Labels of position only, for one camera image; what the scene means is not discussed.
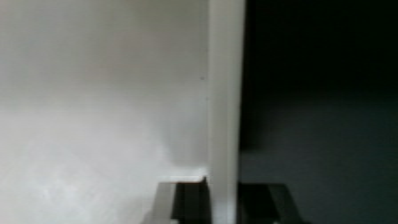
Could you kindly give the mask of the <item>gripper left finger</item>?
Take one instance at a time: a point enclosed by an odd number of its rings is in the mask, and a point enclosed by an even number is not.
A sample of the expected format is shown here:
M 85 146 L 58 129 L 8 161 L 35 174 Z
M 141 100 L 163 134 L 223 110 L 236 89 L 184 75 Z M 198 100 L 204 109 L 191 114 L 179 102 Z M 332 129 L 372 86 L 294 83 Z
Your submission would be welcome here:
M 157 184 L 150 224 L 209 224 L 209 187 L 204 177 Z

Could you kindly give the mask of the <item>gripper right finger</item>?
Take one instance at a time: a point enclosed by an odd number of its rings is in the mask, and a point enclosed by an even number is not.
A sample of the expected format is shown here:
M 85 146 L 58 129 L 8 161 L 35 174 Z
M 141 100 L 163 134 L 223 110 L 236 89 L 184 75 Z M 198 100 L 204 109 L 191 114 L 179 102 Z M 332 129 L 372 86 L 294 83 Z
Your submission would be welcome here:
M 308 224 L 284 184 L 237 184 L 237 224 Z

